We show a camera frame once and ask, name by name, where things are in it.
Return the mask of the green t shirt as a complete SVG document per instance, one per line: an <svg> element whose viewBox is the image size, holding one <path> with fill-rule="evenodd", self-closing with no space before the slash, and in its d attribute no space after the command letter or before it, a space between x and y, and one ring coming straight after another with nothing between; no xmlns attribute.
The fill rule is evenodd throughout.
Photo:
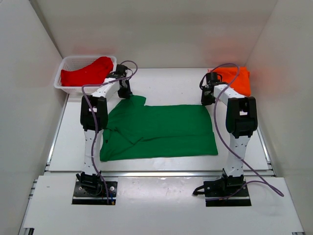
<svg viewBox="0 0 313 235"><path fill-rule="evenodd" d="M109 113L100 161L218 154L211 117L201 105L148 106L133 95Z"/></svg>

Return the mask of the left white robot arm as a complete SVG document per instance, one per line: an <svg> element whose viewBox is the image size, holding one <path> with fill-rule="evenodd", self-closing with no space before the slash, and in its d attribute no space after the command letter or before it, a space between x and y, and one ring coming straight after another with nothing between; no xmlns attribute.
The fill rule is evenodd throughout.
<svg viewBox="0 0 313 235"><path fill-rule="evenodd" d="M109 189L101 171L97 168L95 157L100 154L102 133L108 124L107 101L115 94L123 99L132 96L129 80L138 70L128 68L125 64L131 62L125 60L116 65L116 69L110 72L101 84L86 84L82 86L82 100L80 123L85 135L84 166L76 177L83 188L91 196L98 196L103 191L109 196Z"/></svg>

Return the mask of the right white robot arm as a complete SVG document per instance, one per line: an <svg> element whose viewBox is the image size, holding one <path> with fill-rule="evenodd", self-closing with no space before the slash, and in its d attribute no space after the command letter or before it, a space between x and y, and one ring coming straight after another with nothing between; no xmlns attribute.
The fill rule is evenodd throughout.
<svg viewBox="0 0 313 235"><path fill-rule="evenodd" d="M226 82L216 72L207 73L200 82L201 104L204 106L220 101L226 106L225 127L230 136L228 157L222 176L215 181L204 182L204 192L208 197L231 196L244 185L244 163L246 147L258 126L256 100L244 96Z"/></svg>

